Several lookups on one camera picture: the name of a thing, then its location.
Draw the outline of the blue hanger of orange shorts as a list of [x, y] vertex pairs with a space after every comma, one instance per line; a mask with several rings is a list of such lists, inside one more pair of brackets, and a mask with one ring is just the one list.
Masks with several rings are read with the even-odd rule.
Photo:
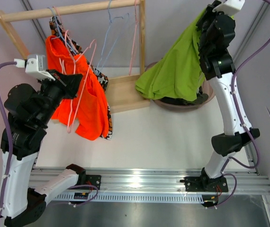
[[70, 37], [70, 36], [69, 36], [69, 34], [66, 35], [65, 32], [62, 30], [62, 26], [61, 26], [61, 23], [60, 23], [60, 20], [59, 20], [59, 17], [57, 15], [56, 11], [54, 10], [54, 8], [48, 7], [48, 9], [52, 13], [52, 16], [49, 19], [49, 28], [51, 30], [51, 35], [54, 36], [53, 39], [61, 40], [63, 42], [63, 44], [68, 47], [68, 50], [71, 52], [71, 54], [73, 56], [82, 53], [82, 48], [74, 40], [71, 39], [73, 44], [75, 45], [78, 53], [75, 54], [73, 52], [72, 46], [70, 45], [70, 41], [68, 40], [68, 37]]

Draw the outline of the lime green shorts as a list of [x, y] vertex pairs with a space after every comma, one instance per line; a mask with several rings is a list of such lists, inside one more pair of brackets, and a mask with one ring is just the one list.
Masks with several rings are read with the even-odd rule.
[[209, 5], [188, 25], [165, 56], [144, 72], [135, 89], [144, 98], [193, 102], [203, 81], [235, 70], [228, 46], [235, 20]]

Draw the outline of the pink wire hanger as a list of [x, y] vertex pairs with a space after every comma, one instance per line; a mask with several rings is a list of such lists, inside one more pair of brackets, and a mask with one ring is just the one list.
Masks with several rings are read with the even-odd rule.
[[135, 16], [135, 27], [134, 27], [134, 35], [133, 35], [133, 42], [132, 42], [132, 50], [131, 50], [131, 59], [129, 63], [129, 76], [132, 74], [133, 64], [135, 61], [136, 56], [136, 34], [137, 34], [137, 28], [139, 25], [139, 8], [138, 5], [140, 4], [139, 0], [134, 1], [134, 16]]

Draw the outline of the olive green shorts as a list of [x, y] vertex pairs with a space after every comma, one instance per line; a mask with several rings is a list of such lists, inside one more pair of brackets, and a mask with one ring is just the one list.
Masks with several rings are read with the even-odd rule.
[[170, 105], [181, 105], [181, 106], [186, 106], [186, 105], [200, 105], [203, 104], [205, 101], [207, 101], [209, 98], [208, 94], [199, 94], [197, 93], [197, 98], [194, 101], [187, 101], [182, 98], [171, 98], [171, 97], [164, 97], [160, 101], [166, 104]]

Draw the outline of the blue wire hanger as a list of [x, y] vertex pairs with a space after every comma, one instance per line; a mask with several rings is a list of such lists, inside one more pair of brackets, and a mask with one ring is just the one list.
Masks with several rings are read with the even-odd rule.
[[97, 64], [97, 70], [101, 72], [109, 60], [118, 40], [124, 33], [126, 25], [129, 22], [130, 14], [112, 15], [111, 13], [112, 0], [108, 3], [108, 28], [104, 37], [104, 43], [100, 53], [100, 59]]

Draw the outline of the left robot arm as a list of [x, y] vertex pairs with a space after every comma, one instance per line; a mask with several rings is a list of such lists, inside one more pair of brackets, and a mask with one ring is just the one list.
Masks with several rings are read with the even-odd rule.
[[86, 170], [75, 164], [44, 185], [28, 186], [48, 122], [62, 100], [76, 97], [82, 80], [81, 74], [64, 75], [55, 70], [50, 74], [53, 78], [42, 80], [40, 90], [26, 83], [16, 85], [0, 104], [6, 124], [0, 143], [4, 171], [0, 218], [4, 218], [7, 227], [23, 227], [37, 221], [47, 205], [67, 189], [99, 190], [88, 182]]

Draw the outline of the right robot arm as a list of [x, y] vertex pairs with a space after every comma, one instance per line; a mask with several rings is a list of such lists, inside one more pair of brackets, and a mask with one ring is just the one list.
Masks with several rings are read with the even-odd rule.
[[187, 176], [181, 180], [187, 192], [228, 191], [223, 171], [228, 161], [253, 139], [260, 136], [252, 127], [238, 94], [233, 78], [234, 61], [227, 48], [235, 37], [232, 16], [244, 6], [243, 0], [215, 0], [209, 4], [196, 23], [200, 32], [199, 63], [211, 85], [221, 111], [224, 132], [211, 139], [213, 154], [200, 176]]

